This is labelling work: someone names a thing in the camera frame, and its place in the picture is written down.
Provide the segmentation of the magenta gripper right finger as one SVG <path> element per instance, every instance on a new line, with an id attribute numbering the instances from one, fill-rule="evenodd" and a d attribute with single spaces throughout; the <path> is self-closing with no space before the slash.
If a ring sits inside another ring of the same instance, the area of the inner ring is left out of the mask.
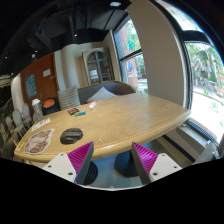
<path id="1" fill-rule="evenodd" d="M 132 143 L 131 153 L 143 185 L 181 170 L 166 153 L 156 154 L 136 142 Z"/>

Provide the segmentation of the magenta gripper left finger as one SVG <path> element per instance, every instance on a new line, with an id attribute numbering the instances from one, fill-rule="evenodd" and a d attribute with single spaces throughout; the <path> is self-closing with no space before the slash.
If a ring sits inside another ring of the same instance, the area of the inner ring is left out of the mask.
<path id="1" fill-rule="evenodd" d="M 72 152 L 59 153 L 43 170 L 75 184 L 83 184 L 94 152 L 94 143 L 89 142 Z"/>

